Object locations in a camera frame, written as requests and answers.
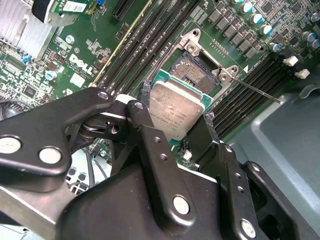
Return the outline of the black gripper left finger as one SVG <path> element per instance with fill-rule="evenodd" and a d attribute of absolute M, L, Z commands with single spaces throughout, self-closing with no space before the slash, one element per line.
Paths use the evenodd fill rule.
<path fill-rule="evenodd" d="M 189 229 L 197 212 L 164 133 L 156 129 L 147 107 L 137 100 L 116 101 L 89 87 L 0 123 L 0 182 L 37 193 L 60 188 L 72 164 L 71 155 L 101 138 L 114 142 L 111 176 L 80 195 L 80 207 L 105 206 L 109 196 L 120 201 L 118 182 L 130 183 L 142 173 L 155 221 L 162 229 Z"/>

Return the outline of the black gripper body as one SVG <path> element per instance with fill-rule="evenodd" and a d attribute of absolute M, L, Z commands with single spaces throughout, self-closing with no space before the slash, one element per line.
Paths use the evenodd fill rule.
<path fill-rule="evenodd" d="M 72 200 L 59 217 L 56 239 L 233 240 L 215 180 L 182 165 L 179 170 L 197 214 L 185 234 L 172 236 L 158 226 L 143 170 L 134 164 Z"/>

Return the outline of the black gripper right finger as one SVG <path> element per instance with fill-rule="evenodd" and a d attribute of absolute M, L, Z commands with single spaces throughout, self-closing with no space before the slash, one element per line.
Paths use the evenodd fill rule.
<path fill-rule="evenodd" d="M 240 163 L 220 142 L 208 114 L 187 133 L 199 171 L 217 180 L 225 240 L 314 240 L 316 232 L 256 162 Z"/>

